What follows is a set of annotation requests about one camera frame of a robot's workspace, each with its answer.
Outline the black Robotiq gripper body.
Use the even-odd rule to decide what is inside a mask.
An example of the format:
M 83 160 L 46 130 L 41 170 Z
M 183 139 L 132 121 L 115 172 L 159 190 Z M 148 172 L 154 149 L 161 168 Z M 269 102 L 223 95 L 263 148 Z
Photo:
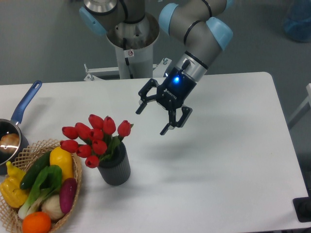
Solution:
M 195 86 L 195 81 L 173 68 L 163 83 L 157 87 L 156 101 L 166 110 L 178 109 Z

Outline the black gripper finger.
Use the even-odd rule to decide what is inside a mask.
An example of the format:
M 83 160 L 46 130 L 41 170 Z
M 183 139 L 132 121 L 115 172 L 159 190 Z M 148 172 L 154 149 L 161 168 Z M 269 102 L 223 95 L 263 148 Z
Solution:
M 136 114 L 141 114 L 141 112 L 144 110 L 144 108 L 147 106 L 147 103 L 155 101 L 157 94 L 147 96 L 148 92 L 152 88 L 158 87 L 158 82 L 151 78 L 143 87 L 141 90 L 139 90 L 138 95 L 140 96 L 139 100 L 139 108 L 136 110 Z
M 176 120 L 176 109 L 171 109 L 168 111 L 169 115 L 169 122 L 167 125 L 162 129 L 160 132 L 160 135 L 165 135 L 168 130 L 173 130 L 174 128 L 182 128 L 188 118 L 190 117 L 192 113 L 192 108 L 187 107 L 187 106 L 182 106 L 182 116 L 181 118 L 177 121 Z

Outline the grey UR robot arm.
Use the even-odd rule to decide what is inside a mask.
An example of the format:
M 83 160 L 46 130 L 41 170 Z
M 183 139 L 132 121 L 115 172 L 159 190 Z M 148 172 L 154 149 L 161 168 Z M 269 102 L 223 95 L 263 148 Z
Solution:
M 79 14 L 93 33 L 105 35 L 115 47 L 121 79 L 148 79 L 138 93 L 137 114 L 156 101 L 169 115 L 161 131 L 165 134 L 184 126 L 192 112 L 185 99 L 232 39 L 232 30 L 217 18 L 231 5 L 230 0 L 170 3 L 155 19 L 142 0 L 86 0 Z M 165 71 L 163 83 L 151 78 L 153 44 L 160 31 L 186 49 L 176 65 Z

